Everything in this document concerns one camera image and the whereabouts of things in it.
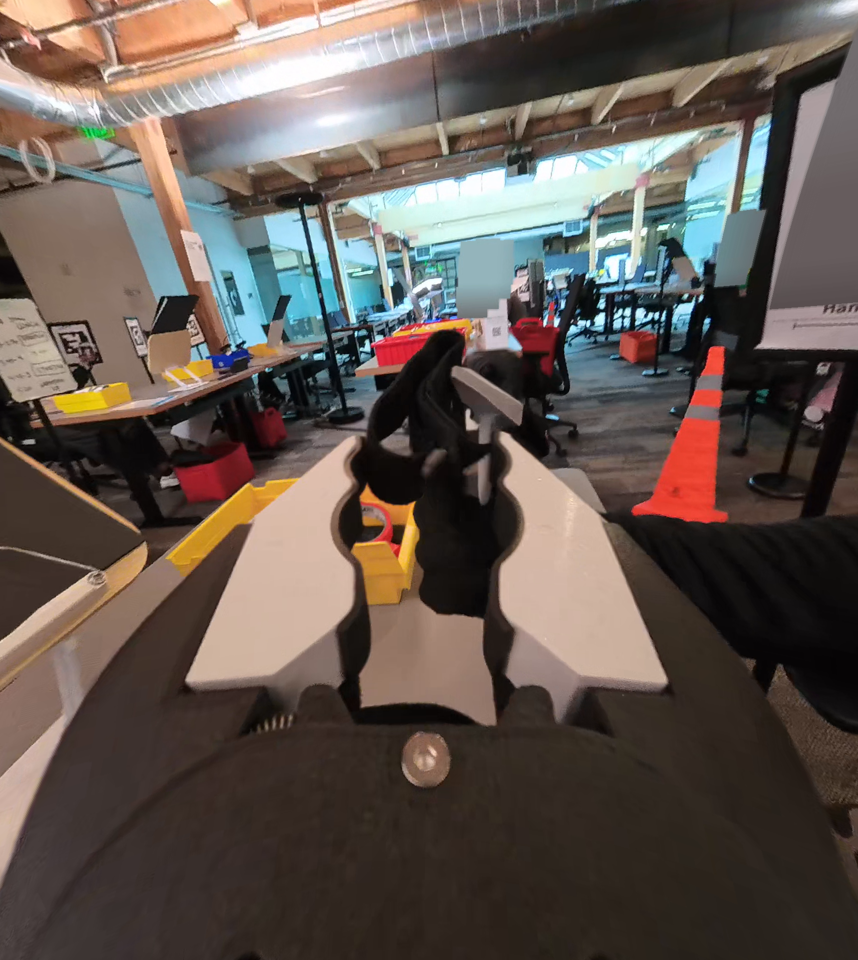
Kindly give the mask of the red plastic bin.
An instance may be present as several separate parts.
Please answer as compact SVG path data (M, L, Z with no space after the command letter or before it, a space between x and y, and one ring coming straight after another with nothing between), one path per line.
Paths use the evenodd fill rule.
M255 477L247 447L239 441L178 451L171 462L183 495L192 504L226 500Z
M471 337L470 319L454 318L414 323L401 327L374 343L375 359L380 367L402 366L417 354L439 332L457 331L463 339Z

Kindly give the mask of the silver ceiling duct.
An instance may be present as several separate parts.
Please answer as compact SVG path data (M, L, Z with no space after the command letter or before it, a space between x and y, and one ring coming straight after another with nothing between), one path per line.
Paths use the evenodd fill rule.
M0 55L0 109L69 128L123 128L197 113L423 55L574 23L606 27L683 2L355 2L193 52L125 64L96 85L31 74Z

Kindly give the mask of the orange traffic cone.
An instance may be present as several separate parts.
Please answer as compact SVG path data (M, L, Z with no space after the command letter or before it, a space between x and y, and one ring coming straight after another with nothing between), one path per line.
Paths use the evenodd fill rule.
M655 489L634 516L727 522L716 504L724 367L724 347L712 346Z

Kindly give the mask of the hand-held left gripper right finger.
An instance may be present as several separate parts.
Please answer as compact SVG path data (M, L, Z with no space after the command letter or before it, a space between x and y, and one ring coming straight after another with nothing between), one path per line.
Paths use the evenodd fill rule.
M556 721L588 693L663 694L666 670L602 516L521 446L496 446L493 520L501 550L483 618L499 710L538 687Z

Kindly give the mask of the black framed tag sign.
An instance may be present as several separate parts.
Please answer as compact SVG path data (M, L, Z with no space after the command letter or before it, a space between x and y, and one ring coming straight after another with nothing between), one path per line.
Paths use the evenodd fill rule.
M858 27L846 51L778 81L747 287L758 350L840 362L802 516L826 513L858 414Z

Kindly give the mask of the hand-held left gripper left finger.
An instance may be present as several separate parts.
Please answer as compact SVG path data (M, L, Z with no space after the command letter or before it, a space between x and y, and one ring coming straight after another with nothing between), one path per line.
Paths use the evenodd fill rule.
M304 690L361 706L371 648L363 569L361 436L345 439L248 525L219 604L185 677L195 692L262 688L286 712Z

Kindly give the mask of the small yellow bin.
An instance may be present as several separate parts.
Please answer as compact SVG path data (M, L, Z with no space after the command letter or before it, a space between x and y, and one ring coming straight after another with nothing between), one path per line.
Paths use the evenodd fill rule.
M56 411L72 416L107 411L131 401L129 387L124 382L90 386L61 393L51 399Z

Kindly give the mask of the person's right forearm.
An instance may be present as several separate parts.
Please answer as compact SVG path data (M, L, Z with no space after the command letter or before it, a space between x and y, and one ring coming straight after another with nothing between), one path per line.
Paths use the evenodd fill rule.
M858 677L858 513L702 523L606 513L743 658Z

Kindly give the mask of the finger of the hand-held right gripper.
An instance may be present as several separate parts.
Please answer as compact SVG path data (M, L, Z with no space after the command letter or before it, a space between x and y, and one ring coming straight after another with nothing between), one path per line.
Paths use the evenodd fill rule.
M460 401L466 405L479 427L479 444L487 452L474 464L463 470L465 488L475 494L480 505L486 506L493 496L492 450L500 450L506 459L504 473L513 467L511 452L505 449L503 440L512 437L498 430L500 426L520 426L523 405L517 398L485 379L477 371L465 366L455 366L450 373L453 386Z

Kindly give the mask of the long wooden desk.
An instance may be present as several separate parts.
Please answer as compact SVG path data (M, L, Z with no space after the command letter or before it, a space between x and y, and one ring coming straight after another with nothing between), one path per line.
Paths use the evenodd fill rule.
M104 435L114 453L121 453L124 425L144 422L149 426L174 426L216 412L229 438L243 443L252 460L268 460L273 451L258 436L253 417L255 403L247 398L256 399L260 376L284 372L302 358L300 351L280 348L267 356L252 357L244 369L233 373L215 370L193 383L183 381L174 390L163 390L161 385L139 388L135 399L105 409L65 413L57 409L53 399L43 400L33 426L91 426Z

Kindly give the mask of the whiteboard with writing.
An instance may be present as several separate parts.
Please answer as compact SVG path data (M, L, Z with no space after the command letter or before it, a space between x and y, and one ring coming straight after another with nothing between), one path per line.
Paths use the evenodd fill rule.
M75 378L31 298L0 297L0 381L17 403L76 390Z

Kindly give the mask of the wooden board with black mat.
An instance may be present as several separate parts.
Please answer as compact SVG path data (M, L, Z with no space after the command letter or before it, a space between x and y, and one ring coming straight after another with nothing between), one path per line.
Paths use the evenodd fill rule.
M0 545L82 562L85 573L0 553L0 692L144 569L144 535L99 501L0 439Z

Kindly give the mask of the yellow plastic bin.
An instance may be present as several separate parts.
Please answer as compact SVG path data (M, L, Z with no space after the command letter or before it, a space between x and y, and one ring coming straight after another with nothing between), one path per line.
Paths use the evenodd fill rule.
M180 576L188 576L235 527L252 522L295 483L291 478L241 487L173 546L165 559ZM360 503L363 536L352 552L363 569L367 603L398 604L403 593L411 589L415 570L420 531L413 516L414 505L387 503L368 486L361 493Z

